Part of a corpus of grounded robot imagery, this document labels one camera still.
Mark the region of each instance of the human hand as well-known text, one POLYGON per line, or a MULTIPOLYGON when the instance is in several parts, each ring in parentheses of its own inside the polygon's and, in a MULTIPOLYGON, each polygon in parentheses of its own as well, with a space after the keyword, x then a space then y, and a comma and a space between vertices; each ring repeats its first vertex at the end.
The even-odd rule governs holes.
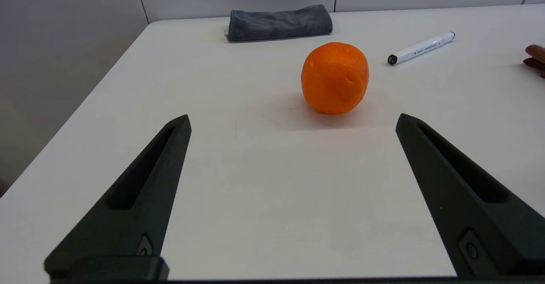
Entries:
POLYGON ((532 57, 526 58, 523 63, 541 71, 541 77, 545 78, 545 48, 538 45, 526 47, 526 53, 532 57))

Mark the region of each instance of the gray towel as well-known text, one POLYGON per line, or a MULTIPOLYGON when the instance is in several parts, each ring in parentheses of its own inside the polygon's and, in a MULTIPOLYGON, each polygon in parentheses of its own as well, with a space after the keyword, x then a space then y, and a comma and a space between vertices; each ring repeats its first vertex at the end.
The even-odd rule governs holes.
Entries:
POLYGON ((249 41, 329 34, 331 16, 324 5, 279 12, 232 10, 229 41, 249 41))

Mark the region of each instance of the microfiber towel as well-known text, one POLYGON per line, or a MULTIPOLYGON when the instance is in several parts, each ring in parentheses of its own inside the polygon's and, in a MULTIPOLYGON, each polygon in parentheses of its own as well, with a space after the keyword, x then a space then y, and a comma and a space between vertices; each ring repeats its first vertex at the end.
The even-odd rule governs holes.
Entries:
POLYGON ((300 10, 246 12, 232 10, 229 41, 249 41, 329 34, 331 16, 322 4, 300 10))

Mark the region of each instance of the white marker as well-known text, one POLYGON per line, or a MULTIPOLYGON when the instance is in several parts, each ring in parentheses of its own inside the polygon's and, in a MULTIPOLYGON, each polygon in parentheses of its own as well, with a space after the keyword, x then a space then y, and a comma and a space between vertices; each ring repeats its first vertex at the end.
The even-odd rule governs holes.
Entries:
POLYGON ((390 55, 388 57, 388 63, 390 65, 397 65, 398 63, 401 63, 402 61, 406 61, 413 57, 417 57, 418 55, 424 54, 427 51, 431 51, 448 42, 451 42, 454 39, 455 35, 456 34, 454 34, 453 32, 448 32, 446 34, 442 34, 434 38, 430 38, 426 41, 419 42, 416 45, 412 45, 393 55, 390 55))

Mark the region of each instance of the mandarin orange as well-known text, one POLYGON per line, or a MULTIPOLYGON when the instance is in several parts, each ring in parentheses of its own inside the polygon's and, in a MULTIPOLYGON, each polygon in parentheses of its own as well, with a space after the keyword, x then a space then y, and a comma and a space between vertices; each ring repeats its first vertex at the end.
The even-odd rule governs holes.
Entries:
POLYGON ((364 98, 369 83, 369 66, 358 48, 330 42, 314 49, 301 73, 303 96, 316 111, 342 114, 364 98))

